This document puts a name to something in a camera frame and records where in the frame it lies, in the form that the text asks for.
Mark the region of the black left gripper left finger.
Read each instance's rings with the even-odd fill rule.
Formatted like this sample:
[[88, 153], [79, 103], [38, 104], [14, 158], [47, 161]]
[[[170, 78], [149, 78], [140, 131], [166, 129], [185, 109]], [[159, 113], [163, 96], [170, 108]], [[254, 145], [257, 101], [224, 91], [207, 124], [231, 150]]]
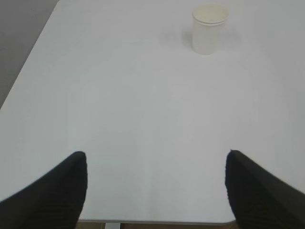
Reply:
[[88, 187], [86, 154], [74, 152], [0, 203], [2, 229], [74, 229]]

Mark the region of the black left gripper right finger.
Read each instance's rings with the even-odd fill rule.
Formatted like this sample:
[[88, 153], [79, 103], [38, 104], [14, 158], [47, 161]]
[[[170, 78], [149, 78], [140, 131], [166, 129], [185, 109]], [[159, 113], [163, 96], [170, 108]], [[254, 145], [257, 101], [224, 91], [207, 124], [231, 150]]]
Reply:
[[228, 153], [225, 186], [241, 229], [303, 229], [305, 195], [242, 152]]

